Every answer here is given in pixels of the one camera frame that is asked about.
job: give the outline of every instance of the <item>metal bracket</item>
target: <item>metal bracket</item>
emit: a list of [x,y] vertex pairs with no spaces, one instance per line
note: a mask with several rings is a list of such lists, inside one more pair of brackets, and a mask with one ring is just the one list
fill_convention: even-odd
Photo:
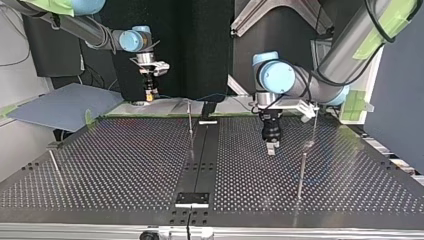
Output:
[[228,87],[238,96],[249,96],[249,93],[231,75],[228,75]]
[[[269,11],[277,7],[289,7],[295,10],[314,29],[317,25],[321,4],[318,0],[251,0],[231,25],[231,34],[243,36]],[[333,23],[323,9],[321,9],[317,32],[325,34]]]
[[209,208],[209,193],[179,193],[176,208]]
[[[258,105],[259,109],[265,109],[266,107],[267,106]],[[316,117],[316,111],[319,110],[318,107],[300,99],[282,99],[269,109],[297,110],[303,114],[302,122],[304,123]]]

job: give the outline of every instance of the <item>vertical pin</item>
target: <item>vertical pin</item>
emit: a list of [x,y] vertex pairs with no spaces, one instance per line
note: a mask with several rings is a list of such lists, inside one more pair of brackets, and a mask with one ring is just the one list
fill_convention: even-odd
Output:
[[307,153],[303,153],[302,155],[302,163],[300,166],[300,178],[299,178],[299,189],[297,192],[297,198],[300,200],[302,199],[302,188],[303,188],[303,179],[305,177],[305,167],[306,167],[306,157],[308,156]]

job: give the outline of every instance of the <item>metal plate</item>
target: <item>metal plate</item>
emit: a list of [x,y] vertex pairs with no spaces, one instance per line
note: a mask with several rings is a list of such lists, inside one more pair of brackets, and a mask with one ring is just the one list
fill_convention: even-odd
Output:
[[258,118],[219,124],[217,155],[204,160],[217,159],[208,225],[424,229],[424,188],[349,128],[320,119],[314,133],[313,121],[283,118],[282,147],[268,156]]
[[[168,224],[193,157],[188,130],[188,119],[103,120],[55,153],[60,172],[47,158],[3,183],[0,212],[40,222]],[[0,221],[10,220],[5,215]]]

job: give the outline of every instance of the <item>metal rod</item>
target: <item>metal rod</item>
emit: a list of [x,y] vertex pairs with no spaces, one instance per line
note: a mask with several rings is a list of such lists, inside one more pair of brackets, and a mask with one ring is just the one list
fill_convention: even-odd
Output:
[[189,127],[190,127],[190,136],[193,137],[193,122],[191,117],[191,102],[190,100],[187,101],[187,113],[188,113],[188,121],[189,121]]
[[305,167],[306,167],[307,156],[308,156],[307,153],[303,153],[303,155],[302,155],[302,163],[301,163],[301,166],[300,166],[299,188],[298,188],[298,191],[297,191],[297,198],[299,200],[302,199],[303,179],[305,177]]
[[59,166],[57,165],[56,158],[54,157],[53,150],[49,150],[49,153],[50,153],[50,157],[52,158],[54,168],[56,169],[56,171],[59,171],[60,169],[59,169]]

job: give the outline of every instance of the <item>green tape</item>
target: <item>green tape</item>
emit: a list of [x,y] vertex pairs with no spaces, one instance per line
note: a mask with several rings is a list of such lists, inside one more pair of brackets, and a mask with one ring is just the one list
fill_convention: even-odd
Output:
[[350,91],[341,114],[341,120],[359,121],[362,111],[365,110],[365,91]]
[[17,105],[10,105],[0,109],[0,118],[7,118],[7,115],[17,109]]
[[93,124],[95,122],[96,122],[96,119],[93,118],[93,115],[91,113],[91,110],[90,109],[87,109],[85,111],[85,124],[86,125],[91,125],[91,124]]
[[[416,5],[417,0],[392,0],[387,10],[379,19],[380,25],[390,37],[398,35],[409,24],[407,19]],[[374,27],[353,58],[357,60],[370,58],[383,42],[384,38]]]
[[22,0],[31,3],[48,12],[74,16],[74,9],[72,8],[71,0]]

